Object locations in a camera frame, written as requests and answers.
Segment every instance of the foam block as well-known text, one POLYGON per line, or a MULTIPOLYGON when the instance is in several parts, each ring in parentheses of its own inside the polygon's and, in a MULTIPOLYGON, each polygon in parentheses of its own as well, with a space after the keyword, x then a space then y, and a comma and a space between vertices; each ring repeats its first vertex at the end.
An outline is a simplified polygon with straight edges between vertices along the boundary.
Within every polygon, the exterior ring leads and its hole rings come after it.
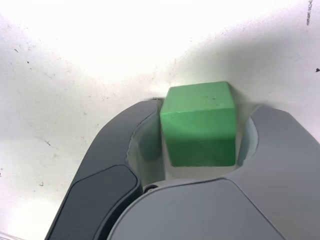
POLYGON ((171 87, 160 120, 173 167, 235 164, 236 108, 227 82, 171 87))

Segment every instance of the white surface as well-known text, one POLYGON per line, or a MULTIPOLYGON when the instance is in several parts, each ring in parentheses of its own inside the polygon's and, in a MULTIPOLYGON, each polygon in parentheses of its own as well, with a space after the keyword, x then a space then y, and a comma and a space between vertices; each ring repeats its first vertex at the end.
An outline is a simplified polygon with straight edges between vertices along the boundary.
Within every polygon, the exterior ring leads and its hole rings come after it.
POLYGON ((308 5, 0 1, 0 231, 43 239, 99 129, 170 86, 228 81, 319 141, 320 1, 309 26, 308 5))

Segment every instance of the dark gray gripper pad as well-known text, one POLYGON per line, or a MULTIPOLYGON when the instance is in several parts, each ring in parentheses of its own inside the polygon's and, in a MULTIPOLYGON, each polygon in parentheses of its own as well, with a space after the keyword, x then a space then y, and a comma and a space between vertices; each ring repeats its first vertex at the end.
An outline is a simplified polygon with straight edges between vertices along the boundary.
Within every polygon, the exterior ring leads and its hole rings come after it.
POLYGON ((109 121, 85 154, 46 240, 105 240, 123 210, 142 193, 127 165, 131 137, 158 109, 158 100, 139 102, 109 121))

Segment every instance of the green cube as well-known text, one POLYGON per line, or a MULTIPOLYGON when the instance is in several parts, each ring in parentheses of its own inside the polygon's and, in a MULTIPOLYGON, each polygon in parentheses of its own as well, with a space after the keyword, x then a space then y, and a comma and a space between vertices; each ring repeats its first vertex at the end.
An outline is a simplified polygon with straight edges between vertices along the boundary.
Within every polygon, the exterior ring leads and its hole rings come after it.
POLYGON ((173 167, 235 164, 236 108, 227 82, 171 87, 160 119, 173 167))

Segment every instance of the gray plastic housing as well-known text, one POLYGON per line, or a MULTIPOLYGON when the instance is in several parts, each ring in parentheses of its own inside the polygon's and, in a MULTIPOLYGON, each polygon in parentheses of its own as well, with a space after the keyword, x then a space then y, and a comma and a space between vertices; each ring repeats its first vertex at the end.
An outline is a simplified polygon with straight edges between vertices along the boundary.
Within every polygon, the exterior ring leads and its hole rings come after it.
POLYGON ((123 212, 108 240, 320 239, 319 143, 281 110, 262 106, 249 121, 255 133, 243 136, 243 166, 148 192, 123 212))

